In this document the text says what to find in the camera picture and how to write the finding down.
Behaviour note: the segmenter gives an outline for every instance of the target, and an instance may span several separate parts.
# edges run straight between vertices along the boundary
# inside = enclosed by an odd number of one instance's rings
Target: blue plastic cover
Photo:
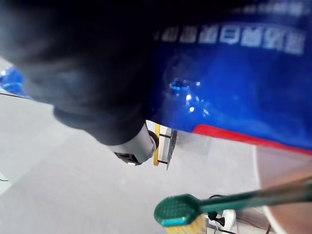
[[[149,117],[312,150],[310,0],[251,1],[225,21],[155,34]]]
[[[23,91],[22,84],[23,76],[15,67],[0,72],[0,87],[2,89],[23,98],[30,98]]]

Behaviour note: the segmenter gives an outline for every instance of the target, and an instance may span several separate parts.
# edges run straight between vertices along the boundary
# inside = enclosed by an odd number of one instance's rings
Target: red stripe
[[[256,137],[241,134],[241,133],[235,133],[235,132],[231,132],[228,130],[216,128],[213,126],[208,126],[205,124],[200,124],[196,126],[193,130],[193,133],[206,135],[210,137],[221,138],[221,139],[241,141],[241,142],[245,142],[245,143],[252,144],[252,145],[273,147],[273,148],[295,151],[299,153],[312,155],[312,151],[310,150],[299,149],[299,148],[283,145],[274,141],[264,140],[264,139],[256,138]]]

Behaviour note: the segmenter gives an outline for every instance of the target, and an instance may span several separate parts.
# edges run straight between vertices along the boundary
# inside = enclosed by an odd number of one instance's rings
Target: blue surface
[[[312,150],[311,4],[300,3],[307,10],[300,16],[229,14],[209,23],[218,30],[214,43],[200,43],[201,25],[192,25],[192,43],[180,41],[183,27],[173,42],[160,32],[150,119],[187,132],[207,124]],[[254,46],[243,42],[250,27],[261,31]]]

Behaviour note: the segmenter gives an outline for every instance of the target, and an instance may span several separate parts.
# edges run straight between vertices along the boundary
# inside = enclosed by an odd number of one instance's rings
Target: black cable
[[[25,98],[25,97],[21,97],[21,96],[13,95],[13,94],[4,94],[4,93],[0,93],[0,95],[5,95],[5,96],[10,96],[10,97],[15,97],[15,98],[27,99],[27,98]]]
[[[223,232],[223,233],[229,233],[229,234],[236,234],[227,230],[223,230],[223,229],[218,229],[219,232]]]
[[[210,196],[208,199],[214,198],[214,197],[225,197],[224,195],[215,194]]]
[[[271,231],[271,224],[269,225],[267,232],[265,234],[269,234],[270,231]]]

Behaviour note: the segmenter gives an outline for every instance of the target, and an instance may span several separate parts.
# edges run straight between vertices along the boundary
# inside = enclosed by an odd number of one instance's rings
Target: floor
[[[83,131],[58,123],[49,105],[0,96],[0,233],[160,234],[155,205],[257,189],[251,146],[181,141],[170,167],[124,164]]]

